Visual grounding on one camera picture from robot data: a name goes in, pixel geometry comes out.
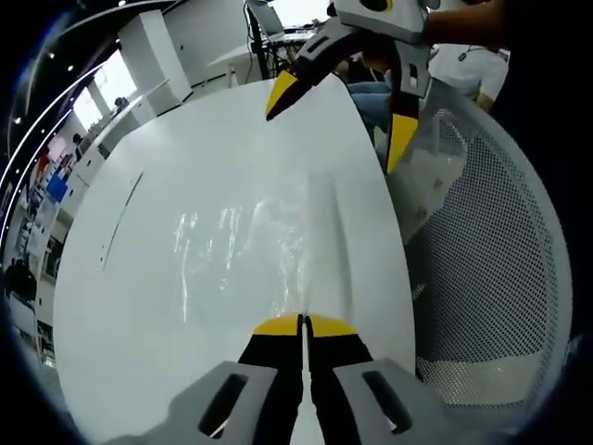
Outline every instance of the black cable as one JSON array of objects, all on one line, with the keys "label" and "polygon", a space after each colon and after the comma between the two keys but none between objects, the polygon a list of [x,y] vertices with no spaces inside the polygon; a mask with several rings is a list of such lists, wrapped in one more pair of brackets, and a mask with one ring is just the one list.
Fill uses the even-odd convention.
[{"label": "black cable", "polygon": [[251,35],[251,26],[249,25],[249,20],[247,19],[247,2],[243,3],[243,17],[245,18],[245,25],[247,26],[247,51],[249,51],[249,70],[247,70],[247,76],[244,82],[247,83],[249,76],[251,75],[251,69],[253,68],[253,53],[251,53],[250,40],[254,40],[253,35]]}]

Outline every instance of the ceiling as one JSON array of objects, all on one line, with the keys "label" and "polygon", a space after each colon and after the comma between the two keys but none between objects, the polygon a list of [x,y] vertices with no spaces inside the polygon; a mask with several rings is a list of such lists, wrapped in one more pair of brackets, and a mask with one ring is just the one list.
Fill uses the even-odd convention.
[{"label": "ceiling", "polygon": [[[118,47],[117,33],[123,26],[137,14],[165,9],[175,0],[128,0],[124,6],[118,5],[119,0],[22,0],[11,5],[15,3],[20,11],[14,20],[21,25],[21,35],[3,31],[7,34],[4,41],[14,42],[11,49],[16,50],[11,52],[12,56],[5,57],[9,70],[3,72],[6,76],[3,85],[13,87],[3,92],[6,124],[0,139],[2,170],[7,163],[7,152],[14,153],[47,106],[77,78],[113,53]],[[44,139],[41,129],[52,128],[69,109],[72,95],[78,95],[91,79],[92,76],[52,107],[23,145],[11,171],[27,163]]]}]

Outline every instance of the chair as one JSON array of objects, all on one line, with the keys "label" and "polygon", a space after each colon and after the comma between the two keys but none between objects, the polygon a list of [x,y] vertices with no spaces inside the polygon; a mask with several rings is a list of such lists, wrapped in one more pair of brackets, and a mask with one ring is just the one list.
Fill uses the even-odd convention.
[{"label": "chair", "polygon": [[561,227],[523,152],[469,99],[434,81],[420,122],[387,178],[406,243],[417,369],[461,422],[512,431],[553,388],[568,343]]}]

